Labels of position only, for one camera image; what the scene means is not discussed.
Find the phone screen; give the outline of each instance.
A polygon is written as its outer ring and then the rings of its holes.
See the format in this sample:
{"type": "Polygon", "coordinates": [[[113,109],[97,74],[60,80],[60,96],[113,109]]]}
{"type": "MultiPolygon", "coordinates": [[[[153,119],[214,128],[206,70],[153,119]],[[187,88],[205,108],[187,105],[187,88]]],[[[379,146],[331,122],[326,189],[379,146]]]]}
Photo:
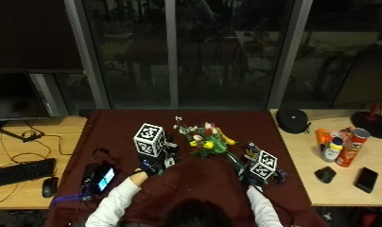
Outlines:
{"type": "Polygon", "coordinates": [[[100,185],[100,189],[101,189],[101,192],[105,190],[105,188],[108,187],[108,184],[109,182],[112,181],[114,177],[114,170],[113,168],[108,171],[104,179],[100,181],[98,185],[100,185]]]}

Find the dark red tablecloth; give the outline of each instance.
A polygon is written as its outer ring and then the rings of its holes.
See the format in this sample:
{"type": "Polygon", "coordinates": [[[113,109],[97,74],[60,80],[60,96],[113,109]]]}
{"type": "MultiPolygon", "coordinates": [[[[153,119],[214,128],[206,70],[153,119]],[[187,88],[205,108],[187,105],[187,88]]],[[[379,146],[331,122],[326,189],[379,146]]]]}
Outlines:
{"type": "MultiPolygon", "coordinates": [[[[182,161],[170,167],[162,176],[154,176],[144,184],[142,191],[134,196],[125,220],[150,225],[160,224],[168,210],[178,201],[197,198],[217,202],[233,218],[237,226],[257,226],[246,189],[238,182],[234,165],[222,155],[206,159],[190,155],[185,136],[174,129],[175,116],[181,116],[189,126],[214,122],[225,134],[241,144],[229,146],[239,157],[246,152],[246,144],[253,141],[261,148],[278,157],[278,166],[288,173],[283,185],[270,180],[264,194],[295,216],[295,224],[303,227],[327,226],[311,207],[299,174],[286,148],[270,112],[223,111],[97,111],[89,118],[74,155],[65,169],[56,198],[78,194],[84,167],[92,163],[90,154],[96,148],[108,148],[118,162],[121,174],[113,186],[120,184],[138,167],[137,149],[133,137],[144,123],[164,127],[174,135],[179,145],[182,161]]],[[[98,206],[96,201],[60,202],[51,206],[47,226],[64,226],[84,220],[98,206]]],[[[283,224],[291,222],[288,212],[275,206],[283,224]]]]}

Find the white bottle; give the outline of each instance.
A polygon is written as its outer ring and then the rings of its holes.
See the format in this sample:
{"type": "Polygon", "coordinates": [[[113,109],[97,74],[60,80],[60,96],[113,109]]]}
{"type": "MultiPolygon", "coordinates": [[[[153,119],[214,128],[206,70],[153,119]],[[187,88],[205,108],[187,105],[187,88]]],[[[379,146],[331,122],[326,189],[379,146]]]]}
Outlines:
{"type": "Polygon", "coordinates": [[[343,148],[344,148],[344,140],[340,137],[334,137],[330,142],[330,145],[326,147],[323,151],[322,155],[323,159],[328,163],[332,163],[338,159],[343,148]]]}

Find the white sleeve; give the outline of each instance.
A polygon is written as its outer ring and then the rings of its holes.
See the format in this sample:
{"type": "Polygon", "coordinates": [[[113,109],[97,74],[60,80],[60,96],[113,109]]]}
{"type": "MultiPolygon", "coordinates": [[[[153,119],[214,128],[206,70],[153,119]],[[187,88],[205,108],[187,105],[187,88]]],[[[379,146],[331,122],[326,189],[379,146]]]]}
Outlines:
{"type": "Polygon", "coordinates": [[[114,187],[108,197],[104,198],[98,209],[89,216],[86,227],[116,226],[132,204],[132,198],[140,190],[141,187],[133,183],[130,178],[114,187]]]}
{"type": "Polygon", "coordinates": [[[254,187],[247,191],[247,195],[251,199],[251,209],[255,215],[257,225],[259,227],[282,227],[278,213],[270,200],[254,187]]]}

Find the keyboard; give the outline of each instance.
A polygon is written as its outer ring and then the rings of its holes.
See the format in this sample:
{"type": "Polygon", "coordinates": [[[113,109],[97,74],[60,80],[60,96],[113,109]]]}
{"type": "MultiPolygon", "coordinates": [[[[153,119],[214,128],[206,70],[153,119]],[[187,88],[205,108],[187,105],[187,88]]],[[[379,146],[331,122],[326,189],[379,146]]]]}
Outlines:
{"type": "Polygon", "coordinates": [[[0,186],[55,176],[56,158],[0,167],[0,186]]]}

